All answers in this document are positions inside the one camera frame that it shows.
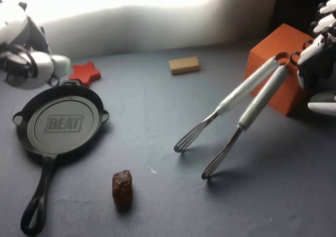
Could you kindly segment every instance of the gray tablecloth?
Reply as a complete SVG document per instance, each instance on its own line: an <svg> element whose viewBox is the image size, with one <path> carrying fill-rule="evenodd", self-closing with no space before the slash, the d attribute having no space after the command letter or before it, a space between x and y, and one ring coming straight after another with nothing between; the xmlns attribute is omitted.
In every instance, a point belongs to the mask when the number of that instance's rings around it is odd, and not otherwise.
<svg viewBox="0 0 336 237"><path fill-rule="evenodd" d="M61 161L39 236L336 236L336 122L303 107L284 117L266 107L210 181L201 174L252 100L210 124L184 153L173 151L244 79L256 42L88 58L91 85L110 119L88 152ZM171 76L168 61L197 56L199 73ZM41 166L22 149L14 113L45 86L0 84L0 236L23 236L20 219ZM114 173L133 175L132 209L116 210Z"/></svg>

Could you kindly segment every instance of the white scrap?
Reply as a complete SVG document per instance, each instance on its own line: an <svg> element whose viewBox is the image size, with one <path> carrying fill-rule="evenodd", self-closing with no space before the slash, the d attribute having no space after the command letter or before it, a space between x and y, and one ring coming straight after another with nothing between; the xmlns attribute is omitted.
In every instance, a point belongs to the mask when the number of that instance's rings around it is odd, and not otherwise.
<svg viewBox="0 0 336 237"><path fill-rule="evenodd" d="M155 170L153 170L152 168L148 168L150 171L152 171L154 174L156 174L156 175L159 175L159 174L157 174L156 172L155 172Z"/></svg>

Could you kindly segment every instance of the beat logo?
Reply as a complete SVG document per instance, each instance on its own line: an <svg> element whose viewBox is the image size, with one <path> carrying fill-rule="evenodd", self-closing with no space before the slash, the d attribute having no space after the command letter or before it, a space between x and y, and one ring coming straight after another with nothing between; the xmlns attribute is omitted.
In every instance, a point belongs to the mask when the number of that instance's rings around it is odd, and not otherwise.
<svg viewBox="0 0 336 237"><path fill-rule="evenodd" d="M83 115L50 115L45 133L70 133L80 132L82 129Z"/></svg>

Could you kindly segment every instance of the brown object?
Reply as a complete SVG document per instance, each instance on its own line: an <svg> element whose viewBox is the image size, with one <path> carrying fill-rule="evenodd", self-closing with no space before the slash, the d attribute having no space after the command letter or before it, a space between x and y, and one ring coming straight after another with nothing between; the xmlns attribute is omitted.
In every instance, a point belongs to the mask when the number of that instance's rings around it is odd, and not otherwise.
<svg viewBox="0 0 336 237"><path fill-rule="evenodd" d="M249 77L270 57L281 51L286 51L289 54L294 51L301 52L303 43L309 39L312 38L287 24L282 24L250 51L245 78ZM288 115L309 96L299 85L298 68L291 63L288 64L287 68L289 75L268 103L283 115ZM251 94L256 96L268 79L269 77L257 86Z"/></svg>
<svg viewBox="0 0 336 237"><path fill-rule="evenodd" d="M118 206L128 205L133 200L132 175L129 170L123 170L113 175L113 201Z"/></svg>
<svg viewBox="0 0 336 237"><path fill-rule="evenodd" d="M169 61L172 75L199 71L199 65L200 64L198 63L197 57L187 57Z"/></svg>

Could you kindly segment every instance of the white wall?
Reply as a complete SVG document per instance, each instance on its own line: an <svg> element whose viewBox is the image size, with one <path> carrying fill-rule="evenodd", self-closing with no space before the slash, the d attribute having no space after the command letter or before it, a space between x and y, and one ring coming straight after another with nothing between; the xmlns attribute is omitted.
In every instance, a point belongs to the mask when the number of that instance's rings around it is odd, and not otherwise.
<svg viewBox="0 0 336 237"><path fill-rule="evenodd" d="M276 0L25 0L53 53L71 58L262 36Z"/></svg>

